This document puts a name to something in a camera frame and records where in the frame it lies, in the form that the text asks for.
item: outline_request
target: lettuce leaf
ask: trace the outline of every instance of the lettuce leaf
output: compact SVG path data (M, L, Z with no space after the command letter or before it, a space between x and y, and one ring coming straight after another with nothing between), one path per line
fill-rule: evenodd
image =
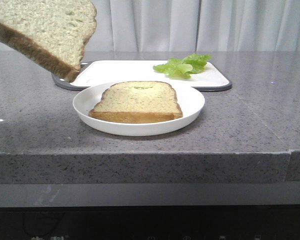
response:
M180 60L169 58L165 64L155 65L153 69L158 73L163 73L171 79L189 79L190 74L199 74L204 71L210 55L198 55L193 53Z

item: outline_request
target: white curtain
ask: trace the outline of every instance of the white curtain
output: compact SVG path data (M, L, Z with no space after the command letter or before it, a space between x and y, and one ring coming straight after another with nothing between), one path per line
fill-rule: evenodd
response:
M86 51L300 51L300 0L92 2Z

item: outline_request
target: gray countertop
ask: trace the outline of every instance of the gray countertop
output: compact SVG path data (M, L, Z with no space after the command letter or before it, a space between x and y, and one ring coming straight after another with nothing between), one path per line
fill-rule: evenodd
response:
M188 54L87 52L83 60ZM180 130L128 137L84 124L72 107L77 91L0 51L0 184L300 181L300 52L209 54L232 89L203 92L201 114Z

